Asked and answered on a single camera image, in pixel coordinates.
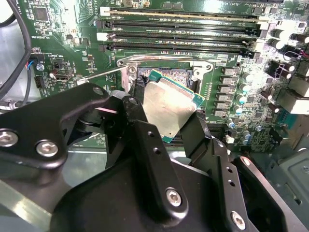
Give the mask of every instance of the black capacitor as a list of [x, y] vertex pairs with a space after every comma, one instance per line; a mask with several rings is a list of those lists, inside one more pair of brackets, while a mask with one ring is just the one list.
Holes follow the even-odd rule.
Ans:
[[271, 111], [274, 112], [274, 113], [278, 113], [279, 110], [280, 110], [279, 107], [275, 106], [275, 105], [272, 104], [272, 103], [268, 104], [268, 107], [269, 107], [269, 109], [271, 109]]

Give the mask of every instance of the silver metal plate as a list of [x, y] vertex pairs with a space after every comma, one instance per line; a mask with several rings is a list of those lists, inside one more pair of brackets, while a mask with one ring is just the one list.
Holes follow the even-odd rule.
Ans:
[[145, 88], [144, 110], [149, 123], [155, 124], [161, 136], [173, 138], [196, 110], [194, 94], [161, 78]]

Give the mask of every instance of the dimm slot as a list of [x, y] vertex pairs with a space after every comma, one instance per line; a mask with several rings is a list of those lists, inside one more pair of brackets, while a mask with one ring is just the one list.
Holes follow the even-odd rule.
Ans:
[[[137, 37], [135, 32], [127, 32], [127, 31], [115, 31], [110, 34], [111, 38], [115, 39], [125, 39], [126, 37]], [[244, 39], [237, 37], [216, 37], [216, 36], [196, 36], [196, 35], [184, 35], [184, 34], [161, 34], [161, 33], [148, 33], [148, 32], [139, 32], [138, 37], [143, 38], [155, 38], [155, 39], [187, 39], [187, 40], [195, 40], [195, 41], [215, 41], [215, 42], [237, 42], [241, 43]]]
[[110, 26], [145, 26], [145, 27], [161, 27], [161, 28], [178, 28], [178, 29], [209, 29], [209, 30], [230, 30], [230, 31], [246, 31], [246, 29], [256, 28], [256, 24], [251, 26], [226, 26], [226, 25], [208, 25], [208, 24], [190, 24], [176, 22], [150, 22], [150, 21], [135, 21], [135, 20], [112, 20], [105, 21], [106, 27]]
[[247, 49], [239, 48], [222, 48], [222, 47], [201, 47], [201, 46], [181, 46], [181, 45], [168, 45], [168, 44], [141, 44], [141, 43], [112, 43], [108, 45], [99, 46], [99, 50], [165, 50], [165, 51], [188, 51], [188, 52], [221, 52], [221, 53], [234, 53], [246, 52]]
[[247, 19], [257, 19], [258, 16], [255, 15], [242, 15], [242, 14], [215, 14], [206, 12], [192, 12], [192, 11], [172, 11], [172, 10], [161, 10], [161, 9], [138, 9], [138, 8], [126, 8], [126, 7], [111, 7], [111, 11], [120, 12], [145, 12], [145, 13], [159, 13], [159, 14], [178, 14], [178, 15], [198, 15], [198, 16], [210, 16], [210, 17], [227, 17], [227, 18], [247, 18]]

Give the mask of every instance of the chip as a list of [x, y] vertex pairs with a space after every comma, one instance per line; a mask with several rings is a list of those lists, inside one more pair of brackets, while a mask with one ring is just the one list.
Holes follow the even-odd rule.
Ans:
[[233, 79], [231, 77], [222, 77], [221, 82], [225, 85], [232, 84]]
[[169, 9], [173, 8], [173, 4], [166, 2], [166, 3], [163, 4], [163, 8], [169, 8]]
[[267, 84], [271, 84], [272, 83], [272, 78], [267, 78], [266, 83]]
[[247, 98], [247, 102], [254, 102], [254, 97], [249, 96], [249, 97]]
[[305, 25], [306, 25], [306, 24], [304, 24], [304, 23], [300, 23], [300, 24], [298, 24], [298, 27], [299, 27], [299, 28], [304, 28]]
[[226, 95], [225, 93], [219, 93], [218, 95], [217, 95], [217, 99], [219, 100], [219, 101], [222, 101], [222, 102], [224, 102], [224, 101], [226, 101], [227, 99], [228, 99], [228, 95]]
[[278, 11], [277, 8], [271, 8], [271, 9], [270, 9], [270, 13], [271, 13], [271, 14], [275, 14], [275, 13], [277, 13], [277, 11]]
[[234, 70], [234, 68], [224, 67], [224, 68], [222, 68], [222, 73], [224, 75], [233, 76], [234, 73], [235, 73], [235, 70]]
[[230, 87], [226, 85], [219, 86], [219, 92], [220, 93], [228, 93], [230, 91]]
[[216, 108], [217, 109], [226, 109], [226, 103], [225, 102], [216, 102]]
[[182, 3], [174, 3], [174, 9], [181, 10], [182, 8], [183, 8], [183, 4]]
[[262, 13], [262, 11], [263, 11], [263, 8], [261, 8], [261, 7], [256, 7], [256, 8], [253, 9], [253, 13], [256, 13], [256, 14], [260, 14], [260, 13]]
[[33, 13], [36, 20], [39, 21], [48, 21], [48, 12], [44, 7], [35, 7], [33, 8]]
[[216, 117], [224, 117], [225, 116], [225, 112], [224, 110], [215, 110], [213, 113]]
[[261, 117], [263, 115], [263, 112], [256, 112], [255, 117]]

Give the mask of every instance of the black metal bracket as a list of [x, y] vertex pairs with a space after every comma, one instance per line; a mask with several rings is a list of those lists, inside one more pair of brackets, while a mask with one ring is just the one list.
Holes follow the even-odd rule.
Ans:
[[[77, 119], [102, 107], [108, 99], [102, 88], [84, 84], [0, 115], [0, 131], [10, 131], [18, 137], [13, 145], [0, 147], [0, 159], [39, 169], [60, 167], [67, 158], [67, 143]], [[56, 145], [54, 155], [37, 152], [36, 147], [44, 141]]]

